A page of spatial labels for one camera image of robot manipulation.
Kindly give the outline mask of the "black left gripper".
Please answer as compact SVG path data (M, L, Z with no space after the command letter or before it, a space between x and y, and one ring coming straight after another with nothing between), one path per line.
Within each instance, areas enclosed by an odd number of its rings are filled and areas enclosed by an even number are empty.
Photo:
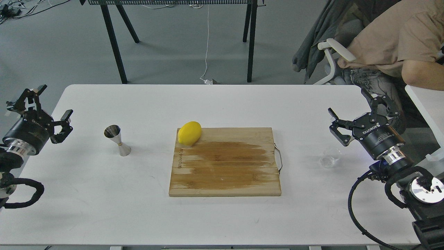
M21 116L2 139L7 152L21 156L38 155L49 139L53 144L59 144L73 131L70 125L72 109L66 110L59 121L54 121L41 109L39 96L46 88L47 85L43 84L36 90L25 89L16 101L6 102L8 111ZM61 130L54 134L54 127L57 126L60 126Z

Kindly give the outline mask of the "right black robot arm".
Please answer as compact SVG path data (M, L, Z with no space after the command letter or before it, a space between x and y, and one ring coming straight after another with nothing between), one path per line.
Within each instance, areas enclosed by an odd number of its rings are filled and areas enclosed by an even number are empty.
M353 184L348 196L348 212L351 220L363 235L390 249L395 249L369 233L358 223L352 210L352 196L365 179L384 183L387 198L401 209L407 208L415 218L413 229L420 244L427 250L444 248L443 180L428 170L414 166L413 161L400 149L404 139L390 126L390 120L400 112L387 95L370 95L371 111L352 121L341 120L332 109L330 131L343 146L355 139L376 163L369 167Z

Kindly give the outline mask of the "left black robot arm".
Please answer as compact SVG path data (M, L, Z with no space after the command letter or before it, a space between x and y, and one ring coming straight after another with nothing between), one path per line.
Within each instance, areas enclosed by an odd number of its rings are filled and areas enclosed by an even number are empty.
M55 121L42 109L39 97L45 89L45 84L36 89L25 89L16 101L7 102L7 110L18 113L20 117L2 138L1 143L2 208L25 208L40 199L44 192L42 183L28 178L15 177L11 171L22 167L28 156L38 155L49 140L54 144L62 143L73 130L70 125L73 110L66 110L62 118ZM8 203L9 197L18 185L32 187L35 193L29 201Z

